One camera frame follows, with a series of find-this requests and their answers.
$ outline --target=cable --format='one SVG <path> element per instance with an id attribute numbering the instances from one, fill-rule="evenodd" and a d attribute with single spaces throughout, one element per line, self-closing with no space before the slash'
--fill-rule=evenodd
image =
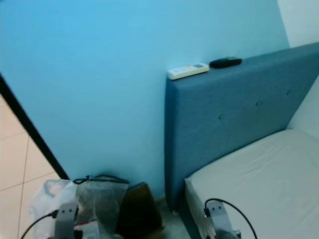
<path id="1" fill-rule="evenodd" d="M 44 215 L 43 217 L 40 217 L 39 219 L 35 220 L 23 233 L 23 235 L 21 236 L 21 239 L 23 239 L 25 237 L 25 235 L 27 234 L 27 232 L 38 222 L 40 222 L 42 219 L 47 218 L 47 217 L 53 217 L 56 218 L 57 214 L 58 214 L 59 210 L 55 210 L 51 213 L 48 213 L 47 215 Z"/>
<path id="2" fill-rule="evenodd" d="M 218 199 L 218 198 L 210 198 L 210 199 L 207 199 L 206 202 L 205 202 L 205 209 L 204 209 L 206 216 L 209 216 L 209 215 L 207 215 L 207 211 L 209 211 L 208 208 L 207 208 L 207 203 L 210 202 L 210 201 L 219 201 L 219 202 L 221 202 L 221 203 L 225 203 L 225 204 L 227 204 L 227 205 L 230 205 L 232 208 L 236 209 L 236 210 L 243 216 L 243 218 L 246 220 L 246 222 L 247 222 L 248 225 L 250 226 L 250 229 L 251 229 L 251 231 L 253 232 L 255 239 L 258 239 L 258 238 L 257 238 L 257 235 L 256 235 L 256 232 L 255 232 L 255 230 L 254 230 L 254 228 L 253 228 L 253 225 L 251 225 L 250 221 L 249 221 L 248 218 L 245 216 L 245 214 L 243 214 L 235 205 L 232 205 L 231 203 L 229 203 L 229 202 L 227 202 L 227 201 L 225 201 L 225 200 Z"/>

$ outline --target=blue upholstered headboard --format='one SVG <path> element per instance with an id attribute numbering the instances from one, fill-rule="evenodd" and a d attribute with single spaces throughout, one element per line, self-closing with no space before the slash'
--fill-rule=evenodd
<path id="1" fill-rule="evenodd" d="M 185 177 L 285 129 L 318 74 L 319 43 L 315 43 L 168 80 L 165 192 L 170 208 L 177 206 Z"/>

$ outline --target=plastic bag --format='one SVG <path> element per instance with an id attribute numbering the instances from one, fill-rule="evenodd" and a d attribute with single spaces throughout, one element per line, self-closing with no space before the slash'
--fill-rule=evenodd
<path id="1" fill-rule="evenodd" d="M 64 203 L 76 202 L 79 207 L 76 223 L 87 224 L 97 221 L 100 238 L 111 238 L 128 184 L 126 180 L 108 175 L 91 178 L 87 176 L 86 179 L 77 179 L 73 182 L 61 179 L 48 180 L 31 200 L 29 213 L 35 221 L 59 209 Z M 53 237 L 54 228 L 55 220 L 45 218 L 34 226 L 33 238 Z"/>

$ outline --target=blue wall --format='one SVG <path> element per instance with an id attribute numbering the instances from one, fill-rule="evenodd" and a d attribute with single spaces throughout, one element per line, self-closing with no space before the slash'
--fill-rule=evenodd
<path id="1" fill-rule="evenodd" d="M 276 0 L 2 0 L 0 68 L 71 178 L 164 192 L 166 70 L 288 48 Z"/>

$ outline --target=white mattress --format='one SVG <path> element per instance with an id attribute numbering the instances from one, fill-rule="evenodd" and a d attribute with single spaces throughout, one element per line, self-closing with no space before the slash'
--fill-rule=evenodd
<path id="1" fill-rule="evenodd" d="M 224 199 L 250 220 L 259 239 L 319 238 L 319 141 L 294 129 L 237 150 L 185 180 L 186 199 L 201 237 L 214 238 L 203 215 L 209 198 Z M 249 226 L 225 205 L 234 230 Z"/>

